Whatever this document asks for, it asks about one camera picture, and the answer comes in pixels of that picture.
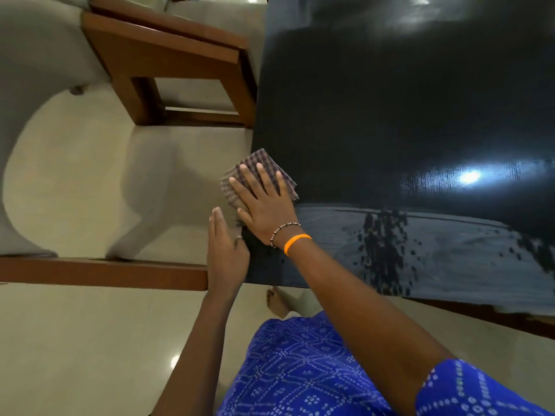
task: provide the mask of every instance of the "checkered cloth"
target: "checkered cloth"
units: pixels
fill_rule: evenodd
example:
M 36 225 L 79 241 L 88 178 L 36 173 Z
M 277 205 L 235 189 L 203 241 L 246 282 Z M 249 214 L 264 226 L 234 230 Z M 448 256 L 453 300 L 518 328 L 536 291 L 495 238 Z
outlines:
M 270 180 L 274 183 L 274 187 L 278 192 L 279 192 L 279 184 L 278 184 L 278 181 L 276 180 L 275 174 L 277 171 L 280 171 L 281 174 L 283 175 L 283 179 L 285 180 L 285 183 L 287 184 L 289 196 L 291 197 L 293 202 L 299 199 L 299 196 L 295 192 L 295 187 L 297 186 L 297 184 L 295 184 L 295 182 L 291 179 L 291 177 L 287 175 L 283 171 L 283 169 L 281 169 L 278 166 L 276 162 L 274 162 L 274 160 L 268 155 L 268 153 L 266 153 L 266 151 L 263 148 L 261 148 L 260 150 L 257 150 L 252 155 L 247 157 L 245 160 L 242 160 L 237 165 L 232 167 L 220 179 L 221 191 L 224 193 L 225 197 L 227 198 L 227 201 L 232 207 L 236 209 L 240 207 L 242 209 L 248 210 L 248 208 L 245 206 L 245 204 L 243 204 L 243 202 L 241 201 L 241 199 L 233 189 L 232 185 L 229 183 L 229 177 L 232 176 L 235 179 L 239 180 L 239 182 L 242 183 L 245 187 L 247 187 L 250 190 L 250 192 L 253 192 L 253 190 L 249 187 L 249 183 L 246 182 L 246 179 L 243 176 L 243 173 L 239 170 L 239 166 L 241 164 L 245 164 L 246 166 L 248 166 L 250 171 L 253 173 L 253 175 L 256 176 L 256 178 L 258 179 L 258 182 L 262 184 L 262 179 L 260 178 L 260 175 L 256 170 L 257 163 L 261 163 L 264 165 L 264 167 L 266 168 L 266 172 L 270 177 Z

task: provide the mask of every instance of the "chair backrest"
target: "chair backrest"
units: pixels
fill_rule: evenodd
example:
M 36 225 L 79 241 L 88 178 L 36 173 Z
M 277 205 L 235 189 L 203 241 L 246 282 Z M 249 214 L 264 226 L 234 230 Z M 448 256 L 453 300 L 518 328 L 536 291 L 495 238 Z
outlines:
M 0 0 L 0 256 L 53 254 L 21 236 L 3 202 L 3 175 L 25 123 L 56 93 L 109 81 L 80 26 L 52 0 Z

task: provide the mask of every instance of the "orange wristband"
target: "orange wristband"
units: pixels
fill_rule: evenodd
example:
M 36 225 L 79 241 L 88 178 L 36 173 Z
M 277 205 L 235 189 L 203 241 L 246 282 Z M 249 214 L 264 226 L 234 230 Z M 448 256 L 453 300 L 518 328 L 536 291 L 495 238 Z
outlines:
M 312 239 L 310 237 L 310 235 L 307 235 L 305 233 L 302 233 L 301 235 L 296 235 L 294 237 L 292 237 L 290 240 L 287 241 L 287 244 L 285 244 L 285 248 L 283 249 L 283 252 L 285 252 L 285 255 L 287 255 L 289 257 L 289 254 L 287 254 L 287 251 L 289 251 L 289 247 L 291 245 L 293 245 L 295 243 L 295 241 L 297 241 L 300 238 L 309 238 Z

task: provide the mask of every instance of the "beaded bracelet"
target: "beaded bracelet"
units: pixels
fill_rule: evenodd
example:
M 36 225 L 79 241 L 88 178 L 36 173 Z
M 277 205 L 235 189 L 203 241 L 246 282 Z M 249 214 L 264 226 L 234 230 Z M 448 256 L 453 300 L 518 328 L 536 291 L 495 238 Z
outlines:
M 282 230 L 284 227 L 286 227 L 286 226 L 292 226 L 292 225 L 295 225 L 295 226 L 298 226 L 298 227 L 302 227 L 301 224 L 298 223 L 298 222 L 289 222 L 289 223 L 284 223 L 284 224 L 282 224 L 279 228 L 277 228 L 276 230 L 274 230 L 274 233 L 272 234 L 272 237 L 270 238 L 270 245 L 272 246 L 272 248 L 277 248 L 277 247 L 274 245 L 274 238 L 275 238 L 276 234 L 277 234 L 280 230 Z

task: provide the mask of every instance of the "hand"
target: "hand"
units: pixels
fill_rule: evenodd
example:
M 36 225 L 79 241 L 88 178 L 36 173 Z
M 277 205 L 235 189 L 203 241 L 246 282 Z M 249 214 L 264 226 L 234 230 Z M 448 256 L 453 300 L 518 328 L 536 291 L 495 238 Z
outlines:
M 208 293 L 234 300 L 245 280 L 250 253 L 245 241 L 229 237 L 221 209 L 210 216 L 208 234 Z
M 239 218 L 245 222 L 253 234 L 264 244 L 270 244 L 270 238 L 274 231 L 284 223 L 298 222 L 293 202 L 289 196 L 287 185 L 281 172 L 276 172 L 276 179 L 279 184 L 279 193 L 270 180 L 266 169 L 262 164 L 256 164 L 256 169 L 262 179 L 262 187 L 253 173 L 246 165 L 241 165 L 241 172 L 253 190 L 253 194 L 245 188 L 237 179 L 231 177 L 229 182 L 237 192 L 241 200 L 249 208 L 249 211 L 238 209 Z M 286 226 L 281 229 L 274 238 L 274 245 L 283 249 L 287 241 L 300 233 L 303 233 L 299 226 Z

